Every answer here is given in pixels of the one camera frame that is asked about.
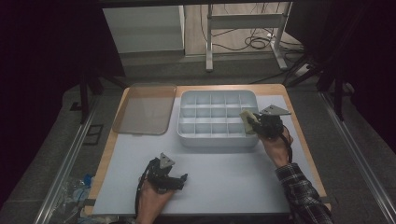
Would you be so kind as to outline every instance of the cable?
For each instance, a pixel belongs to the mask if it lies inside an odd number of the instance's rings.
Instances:
[[[248,84],[255,84],[255,83],[258,83],[258,82],[261,82],[261,81],[264,81],[264,80],[271,79],[271,78],[273,78],[273,77],[279,77],[279,76],[282,76],[283,74],[285,74],[285,73],[287,73],[287,72],[289,72],[289,70],[288,70],[288,71],[281,72],[281,73],[278,73],[278,74],[273,75],[273,76],[271,76],[271,77],[265,77],[265,78],[262,78],[262,79],[260,79],[260,80],[256,80],[256,81],[250,82],[250,83],[248,83]]]
[[[285,53],[285,59],[287,60],[287,61],[289,61],[289,62],[291,62],[291,63],[297,63],[298,62],[298,60],[297,61],[292,61],[290,58],[288,58],[288,55],[289,54],[304,54],[304,52],[291,52],[291,53]]]
[[[283,135],[283,133],[281,133],[279,135],[279,137],[283,140],[283,142],[286,145],[286,148],[288,149],[288,155],[289,155],[289,163],[292,163],[293,161],[293,150],[291,149],[291,138],[290,138],[290,133],[289,133],[289,129],[283,125],[283,128],[286,129],[288,131],[289,134],[289,140],[286,139],[285,135]]]
[[[143,172],[142,176],[140,176],[139,184],[137,185],[137,190],[136,190],[136,196],[134,197],[134,212],[137,217],[137,214],[139,212],[139,201],[140,201],[140,192],[142,191],[143,183],[146,180],[146,175],[149,171],[149,167],[154,163],[154,160],[150,161],[148,163],[148,166],[145,169],[145,172]]]
[[[262,5],[262,13],[265,11],[267,6],[268,6],[268,3]],[[202,19],[202,6],[200,6],[200,22],[201,22],[202,35],[203,35],[205,41],[207,42],[207,38],[206,38],[205,32],[204,32],[203,19]],[[223,32],[223,33],[220,33],[220,34],[212,35],[212,36],[224,35],[224,34],[230,33],[230,32],[235,31],[235,30],[238,30],[238,29],[232,29],[232,30],[229,30],[229,31],[226,31],[226,32]],[[231,49],[231,48],[225,47],[225,46],[220,45],[220,44],[212,44],[212,45],[213,46],[218,46],[218,47],[221,47],[221,48],[224,48],[224,49],[232,50],[232,51],[239,51],[239,50],[242,50],[242,49],[247,49],[248,47],[252,47],[253,49],[265,49],[271,43],[272,37],[270,39],[268,39],[268,38],[265,38],[265,37],[255,36],[255,34],[257,34],[256,30],[257,29],[254,29],[253,32],[250,31],[251,36],[249,36],[249,37],[247,37],[245,39],[245,44],[246,45],[244,47],[242,47],[241,49]]]
[[[303,45],[303,44],[296,44],[296,43],[290,43],[290,42],[285,42],[285,41],[280,41],[281,43],[284,43],[284,44],[289,44],[289,45]]]
[[[299,60],[297,60],[297,62],[294,63],[294,65],[291,67],[291,69],[289,70],[289,72],[286,74],[285,79],[283,79],[282,85],[286,85],[286,83],[287,83],[287,81],[288,81],[288,79],[289,79],[289,77],[290,77],[290,74],[294,73],[294,69],[295,69],[302,61],[306,60],[307,57],[308,57],[308,55],[307,55],[306,52],[305,52],[304,55],[303,55]]]
[[[279,10],[280,2],[277,3],[276,12]]]

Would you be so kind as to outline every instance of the white table surface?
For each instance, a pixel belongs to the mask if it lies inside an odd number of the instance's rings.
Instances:
[[[257,96],[259,109],[287,108],[281,95]],[[283,214],[289,205],[275,166],[259,142],[254,148],[183,147],[177,135],[180,98],[176,98],[168,131],[163,135],[119,134],[93,208],[93,215],[133,215],[138,177],[161,152],[176,162],[170,176],[188,174],[183,190],[165,206],[166,215]],[[316,187],[290,116],[281,117],[294,142],[297,162]]]

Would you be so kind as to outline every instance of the checkered sleeve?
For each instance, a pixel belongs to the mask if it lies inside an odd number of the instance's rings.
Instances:
[[[280,167],[276,175],[289,201],[294,223],[333,223],[329,209],[297,163]]]

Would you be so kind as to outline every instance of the hand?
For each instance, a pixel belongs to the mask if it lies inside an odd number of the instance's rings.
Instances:
[[[140,192],[139,213],[137,214],[136,222],[139,224],[153,223],[174,193],[174,190],[168,190],[165,194],[159,194],[157,190],[145,180]]]
[[[286,139],[290,140],[290,144],[293,142],[293,138],[290,136],[288,129],[283,128],[283,135],[286,137]],[[262,140],[265,151],[274,162],[276,168],[289,164],[288,149],[285,142],[280,137],[269,139],[259,134],[258,136],[260,140]]]

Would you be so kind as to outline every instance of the plastic organizer tray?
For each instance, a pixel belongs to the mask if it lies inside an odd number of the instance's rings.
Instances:
[[[239,114],[259,113],[252,91],[185,91],[181,95],[177,133],[186,147],[254,147]]]

